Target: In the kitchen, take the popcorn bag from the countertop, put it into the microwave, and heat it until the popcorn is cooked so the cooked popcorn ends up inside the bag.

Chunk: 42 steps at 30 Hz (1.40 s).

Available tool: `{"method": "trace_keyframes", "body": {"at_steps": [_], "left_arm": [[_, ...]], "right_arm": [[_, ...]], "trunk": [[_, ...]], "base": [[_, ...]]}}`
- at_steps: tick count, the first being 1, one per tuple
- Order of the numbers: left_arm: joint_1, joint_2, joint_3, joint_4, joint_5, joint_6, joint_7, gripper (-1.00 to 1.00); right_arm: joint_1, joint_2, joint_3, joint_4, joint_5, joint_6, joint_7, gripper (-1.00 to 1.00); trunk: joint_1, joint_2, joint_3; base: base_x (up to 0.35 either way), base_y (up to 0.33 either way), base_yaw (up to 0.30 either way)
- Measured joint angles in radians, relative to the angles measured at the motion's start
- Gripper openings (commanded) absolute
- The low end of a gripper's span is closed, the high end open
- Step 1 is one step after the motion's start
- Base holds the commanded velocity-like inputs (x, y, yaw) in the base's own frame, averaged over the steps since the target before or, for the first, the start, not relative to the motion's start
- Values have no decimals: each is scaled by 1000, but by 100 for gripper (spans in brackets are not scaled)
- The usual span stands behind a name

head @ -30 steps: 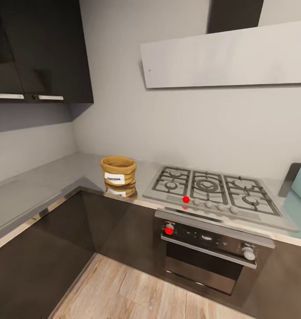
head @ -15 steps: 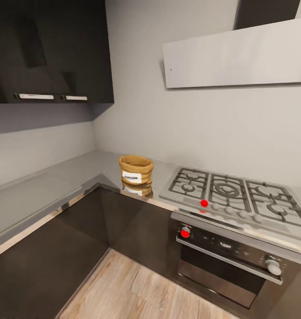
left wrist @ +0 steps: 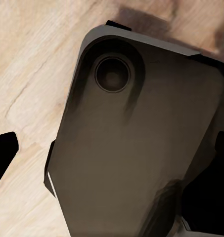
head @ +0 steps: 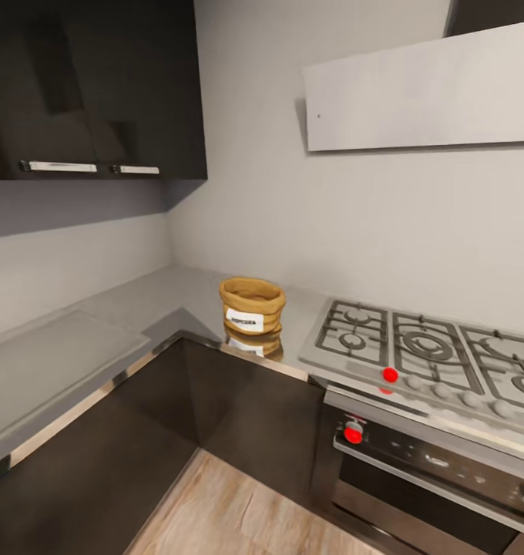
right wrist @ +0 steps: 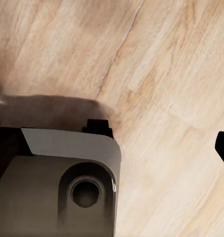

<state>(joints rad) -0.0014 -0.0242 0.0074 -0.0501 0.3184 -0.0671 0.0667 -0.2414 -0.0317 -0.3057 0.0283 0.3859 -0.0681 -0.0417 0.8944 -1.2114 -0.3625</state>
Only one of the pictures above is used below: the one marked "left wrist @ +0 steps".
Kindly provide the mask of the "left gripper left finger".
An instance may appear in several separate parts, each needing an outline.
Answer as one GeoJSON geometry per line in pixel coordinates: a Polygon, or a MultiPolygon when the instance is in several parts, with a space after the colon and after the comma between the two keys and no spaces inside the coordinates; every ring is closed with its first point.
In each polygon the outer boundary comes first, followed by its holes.
{"type": "Polygon", "coordinates": [[[0,135],[0,179],[6,172],[18,150],[18,140],[14,131],[0,135]]]}

